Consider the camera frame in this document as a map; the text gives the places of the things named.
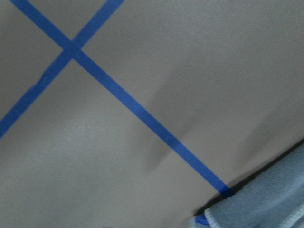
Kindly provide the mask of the grey blue microfibre towel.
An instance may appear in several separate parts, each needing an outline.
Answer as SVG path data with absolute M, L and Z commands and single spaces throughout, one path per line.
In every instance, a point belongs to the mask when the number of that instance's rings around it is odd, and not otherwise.
M 190 228 L 302 228 L 304 146 L 259 174 L 235 195 L 189 221 Z

